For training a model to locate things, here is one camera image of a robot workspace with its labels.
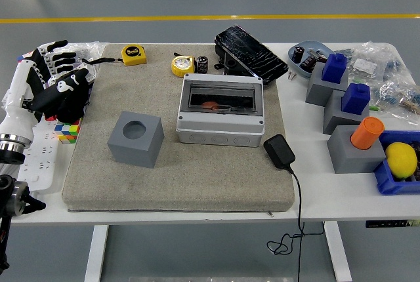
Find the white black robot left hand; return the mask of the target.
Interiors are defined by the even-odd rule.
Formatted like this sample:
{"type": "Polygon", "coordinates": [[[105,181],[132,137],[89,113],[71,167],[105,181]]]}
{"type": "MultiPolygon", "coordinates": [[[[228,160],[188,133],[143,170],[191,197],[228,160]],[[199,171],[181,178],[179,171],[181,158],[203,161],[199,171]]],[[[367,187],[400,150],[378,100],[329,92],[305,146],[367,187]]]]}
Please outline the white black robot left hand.
{"type": "Polygon", "coordinates": [[[67,44],[45,43],[18,62],[3,104],[2,140],[29,144],[42,117],[73,123],[84,116],[95,71],[62,50],[67,44]]]}

